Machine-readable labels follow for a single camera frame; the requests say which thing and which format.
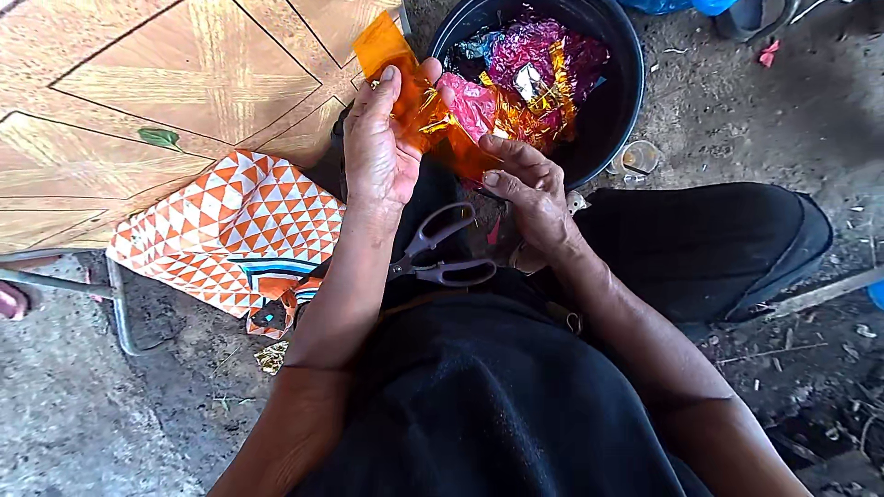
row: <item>black clothing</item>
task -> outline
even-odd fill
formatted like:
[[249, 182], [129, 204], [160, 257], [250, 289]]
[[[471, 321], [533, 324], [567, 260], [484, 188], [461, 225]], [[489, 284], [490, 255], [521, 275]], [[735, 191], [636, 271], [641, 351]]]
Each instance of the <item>black clothing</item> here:
[[[422, 164], [392, 260], [457, 192]], [[593, 249], [693, 339], [814, 271], [832, 241], [807, 195], [768, 185], [599, 190], [587, 202], [575, 221]], [[463, 244], [441, 250], [454, 260]], [[440, 289], [404, 276], [383, 308]], [[576, 309], [550, 270], [501, 269], [386, 317], [355, 366], [340, 444], [292, 495], [709, 495], [623, 374], [545, 314], [549, 301]]]

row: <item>triangle patterned cloth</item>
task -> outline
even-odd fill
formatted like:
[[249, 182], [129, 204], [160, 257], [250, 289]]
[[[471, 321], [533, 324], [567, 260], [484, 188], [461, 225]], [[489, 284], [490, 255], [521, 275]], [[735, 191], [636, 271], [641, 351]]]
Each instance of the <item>triangle patterned cloth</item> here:
[[[279, 299], [286, 326], [321, 283], [346, 206], [285, 159], [236, 150], [193, 183], [121, 223], [107, 256], [235, 317]], [[285, 330], [249, 321], [248, 332]]]

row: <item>scissor handle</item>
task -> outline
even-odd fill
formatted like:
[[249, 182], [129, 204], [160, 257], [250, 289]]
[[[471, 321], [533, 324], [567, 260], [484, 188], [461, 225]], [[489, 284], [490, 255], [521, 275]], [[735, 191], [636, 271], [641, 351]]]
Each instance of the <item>scissor handle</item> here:
[[[488, 269], [482, 276], [478, 276], [473, 279], [446, 278], [447, 272], [462, 271], [465, 269], [472, 269], [483, 265], [487, 266]], [[429, 269], [421, 269], [415, 271], [415, 275], [418, 279], [424, 279], [426, 281], [439, 283], [440, 285], [444, 285], [446, 287], [455, 288], [472, 287], [473, 285], [484, 283], [485, 281], [491, 279], [495, 273], [497, 273], [497, 265], [491, 259], [475, 259], [472, 261], [463, 261], [462, 263], [439, 263]]]
[[[455, 208], [463, 208], [466, 211], [466, 215], [448, 226], [443, 227], [438, 231], [438, 233], [427, 236], [426, 233], [423, 232], [423, 229], [427, 227], [427, 225], [439, 214], [443, 212], [455, 209]], [[451, 236], [454, 232], [473, 224], [473, 221], [476, 220], [476, 209], [473, 208], [473, 204], [469, 202], [456, 202], [449, 203], [445, 207], [442, 207], [439, 210], [436, 210], [421, 223], [421, 225], [417, 228], [417, 233], [415, 233], [415, 238], [411, 240], [411, 243], [405, 248], [405, 255], [409, 257], [414, 257], [415, 255], [425, 251], [425, 250], [433, 250], [436, 246], [444, 239]]]

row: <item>black plastic basin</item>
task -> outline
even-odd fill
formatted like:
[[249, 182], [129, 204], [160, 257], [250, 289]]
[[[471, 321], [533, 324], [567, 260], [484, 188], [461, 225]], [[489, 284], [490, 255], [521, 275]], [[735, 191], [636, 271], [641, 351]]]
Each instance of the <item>black plastic basin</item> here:
[[430, 55], [442, 58], [453, 44], [481, 27], [499, 27], [531, 4], [541, 14], [607, 44], [607, 81], [590, 92], [577, 113], [576, 139], [562, 143], [550, 158], [565, 170], [565, 188], [577, 188], [611, 162], [629, 138], [644, 91], [644, 62], [636, 30], [615, 0], [463, 0], [442, 22]]

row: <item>hand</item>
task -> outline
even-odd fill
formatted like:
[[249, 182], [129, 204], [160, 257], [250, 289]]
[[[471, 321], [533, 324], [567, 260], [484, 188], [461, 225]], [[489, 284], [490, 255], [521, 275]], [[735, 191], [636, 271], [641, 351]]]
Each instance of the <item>hand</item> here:
[[513, 203], [515, 223], [525, 241], [555, 265], [586, 242], [568, 214], [565, 173], [528, 143], [487, 134], [479, 147], [503, 159], [503, 170], [485, 172], [484, 186]]
[[[442, 64], [430, 57], [421, 70], [433, 83]], [[388, 65], [376, 88], [365, 83], [344, 121], [344, 157], [347, 164], [347, 203], [400, 212], [411, 199], [421, 163], [420, 150], [396, 139], [396, 122], [390, 119], [399, 99], [402, 73]], [[441, 88], [451, 102], [450, 88]]]

